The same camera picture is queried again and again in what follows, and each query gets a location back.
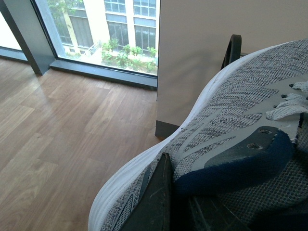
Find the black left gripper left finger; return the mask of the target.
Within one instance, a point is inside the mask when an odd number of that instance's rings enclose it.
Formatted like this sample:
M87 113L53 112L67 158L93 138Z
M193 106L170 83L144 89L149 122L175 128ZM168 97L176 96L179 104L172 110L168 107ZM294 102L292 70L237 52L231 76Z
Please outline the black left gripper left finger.
M171 211L171 161L162 156L141 199L121 227L122 231L168 231Z

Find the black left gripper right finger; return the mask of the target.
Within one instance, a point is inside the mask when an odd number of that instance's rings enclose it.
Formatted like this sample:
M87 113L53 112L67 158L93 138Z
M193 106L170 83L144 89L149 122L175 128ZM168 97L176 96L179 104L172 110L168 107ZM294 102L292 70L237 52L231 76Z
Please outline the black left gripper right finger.
M250 230L214 196L189 197L187 212L187 227L191 231Z

